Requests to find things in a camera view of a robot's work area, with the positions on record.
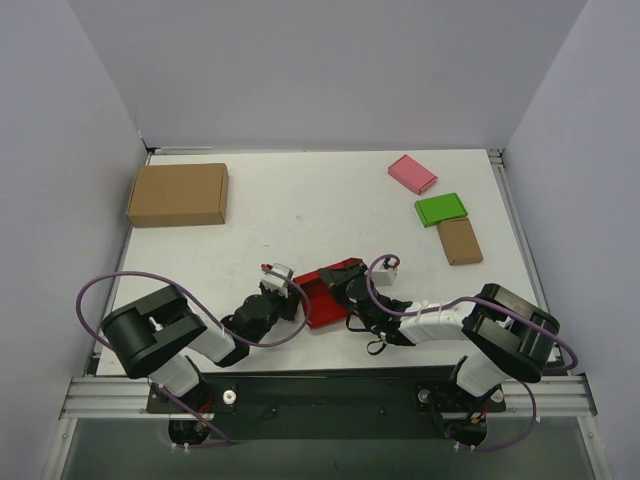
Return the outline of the red paper box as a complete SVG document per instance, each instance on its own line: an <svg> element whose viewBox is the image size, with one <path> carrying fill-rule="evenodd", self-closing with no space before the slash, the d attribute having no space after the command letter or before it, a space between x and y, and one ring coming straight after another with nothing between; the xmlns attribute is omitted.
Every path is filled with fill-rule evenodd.
<svg viewBox="0 0 640 480"><path fill-rule="evenodd" d="M357 262L363 262L363 260L360 258L348 258L323 268L340 268L344 264L349 265ZM329 289L319 278L317 273L319 269L294 278L294 282L301 287L310 300L311 313L308 321L310 329L329 326L345 319L347 316L346 309L333 299Z"/></svg>

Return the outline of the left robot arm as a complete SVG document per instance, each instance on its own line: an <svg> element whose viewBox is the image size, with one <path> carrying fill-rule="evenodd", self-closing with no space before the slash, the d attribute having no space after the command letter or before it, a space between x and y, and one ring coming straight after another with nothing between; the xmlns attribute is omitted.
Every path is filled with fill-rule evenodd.
<svg viewBox="0 0 640 480"><path fill-rule="evenodd" d="M101 329L129 378L146 377L165 387L170 400L189 412L204 402L205 387L183 350L191 349L218 367L233 366L278 321L292 321L299 302L293 287L262 283L258 294L248 296L217 327L206 324L176 287L167 286L115 310Z"/></svg>

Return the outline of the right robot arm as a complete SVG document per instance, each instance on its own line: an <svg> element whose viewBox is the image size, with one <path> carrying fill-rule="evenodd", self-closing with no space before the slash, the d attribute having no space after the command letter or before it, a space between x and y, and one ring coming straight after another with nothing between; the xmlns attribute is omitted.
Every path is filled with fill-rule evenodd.
<svg viewBox="0 0 640 480"><path fill-rule="evenodd" d="M400 301L379 293L363 263L323 268L318 275L347 316L360 320L358 331L376 336L382 347L472 342L478 351L461 359L453 380L475 398L508 378L539 382L560 331L553 316L494 283L484 285L469 301L442 305Z"/></svg>

